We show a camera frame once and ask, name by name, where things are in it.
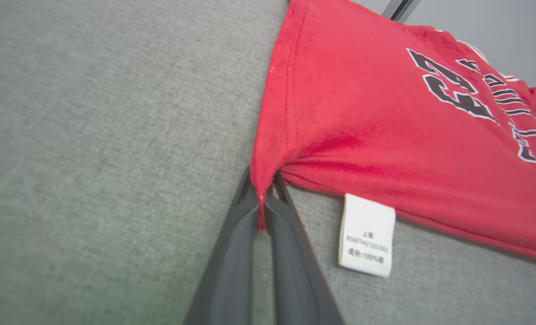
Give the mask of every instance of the red t-shirt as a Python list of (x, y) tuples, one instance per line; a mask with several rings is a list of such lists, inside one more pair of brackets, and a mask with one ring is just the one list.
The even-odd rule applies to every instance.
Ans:
[(277, 169), (536, 258), (536, 88), (433, 27), (291, 0), (252, 157), (260, 199)]

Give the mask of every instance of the gray couch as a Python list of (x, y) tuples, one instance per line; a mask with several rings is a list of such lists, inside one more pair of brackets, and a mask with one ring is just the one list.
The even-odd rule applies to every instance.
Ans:
[[(0, 325), (179, 324), (249, 158), (287, 0), (0, 0)], [(338, 267), (342, 198), (291, 189), (346, 323), (536, 325), (536, 261), (398, 220)], [(270, 237), (253, 319), (274, 323)]]

